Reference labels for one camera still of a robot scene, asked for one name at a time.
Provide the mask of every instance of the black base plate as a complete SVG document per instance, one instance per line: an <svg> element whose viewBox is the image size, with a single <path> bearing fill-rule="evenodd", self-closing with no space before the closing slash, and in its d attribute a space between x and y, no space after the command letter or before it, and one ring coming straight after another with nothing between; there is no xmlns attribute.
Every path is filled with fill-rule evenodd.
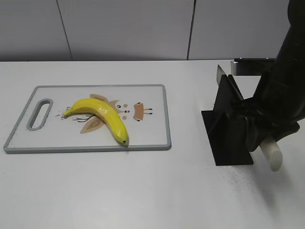
<svg viewBox="0 0 305 229"><path fill-rule="evenodd" d="M246 120L228 121L226 115L201 111L217 166L252 165L253 160L244 139Z"/></svg>

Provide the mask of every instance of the cutting board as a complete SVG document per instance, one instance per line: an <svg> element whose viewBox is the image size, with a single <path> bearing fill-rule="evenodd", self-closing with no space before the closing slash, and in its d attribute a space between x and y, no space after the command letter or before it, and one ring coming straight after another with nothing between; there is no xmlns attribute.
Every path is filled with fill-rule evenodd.
<svg viewBox="0 0 305 229"><path fill-rule="evenodd" d="M128 147L120 145L107 125L91 114L62 118L76 101L90 97L116 110L128 130ZM4 145L8 154L170 148L166 91L161 84L38 86Z"/></svg>

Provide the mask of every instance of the white table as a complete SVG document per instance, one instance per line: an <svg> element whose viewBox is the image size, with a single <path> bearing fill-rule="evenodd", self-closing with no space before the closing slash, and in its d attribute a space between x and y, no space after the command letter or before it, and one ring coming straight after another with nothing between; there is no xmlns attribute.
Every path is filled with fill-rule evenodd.
<svg viewBox="0 0 305 229"><path fill-rule="evenodd" d="M279 141L282 168L216 167L201 110L230 61L1 62L0 145L37 85L162 83L169 151L0 152L1 229L297 229L305 227L305 122ZM251 96L258 77L237 77Z"/></svg>

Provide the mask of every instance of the yellow banana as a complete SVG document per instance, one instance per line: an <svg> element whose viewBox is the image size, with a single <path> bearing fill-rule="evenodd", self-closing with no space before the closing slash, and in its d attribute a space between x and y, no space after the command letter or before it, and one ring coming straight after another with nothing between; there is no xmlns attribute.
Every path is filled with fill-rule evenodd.
<svg viewBox="0 0 305 229"><path fill-rule="evenodd" d="M116 111L107 103L98 99L81 99L71 109L63 113L68 117L74 113L92 113L99 117L110 129L113 137L122 145L128 146L129 138L126 127Z"/></svg>

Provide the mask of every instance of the cartoon print on cutting board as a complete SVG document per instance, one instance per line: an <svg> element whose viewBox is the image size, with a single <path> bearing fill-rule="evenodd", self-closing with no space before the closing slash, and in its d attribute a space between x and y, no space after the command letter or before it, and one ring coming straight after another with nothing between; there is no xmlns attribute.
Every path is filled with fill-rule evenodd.
<svg viewBox="0 0 305 229"><path fill-rule="evenodd" d="M113 100L113 101L108 101L108 99L102 95L98 95L98 94L91 94L90 98L94 98L94 99L99 99L103 102L108 103L115 111L118 115L120 115L121 113L124 113L124 115L122 116L122 120L126 120L127 119L127 115L130 113L129 110L127 110L128 104L124 104L123 107L120 104L117 104L119 100ZM134 105L134 115L133 115L133 119L136 121L142 121L144 119L144 114L147 115L152 115L151 112L146 112L146 111L151 111L151 108L144 108L144 104L143 103L136 103ZM96 117L95 115L86 115L86 118L75 118L73 119L74 121L80 122L80 123L86 123L85 126L81 129L81 134L85 134L85 133L89 133L92 132L94 130L97 130L99 128L101 128L105 123L99 119L98 117Z"/></svg>

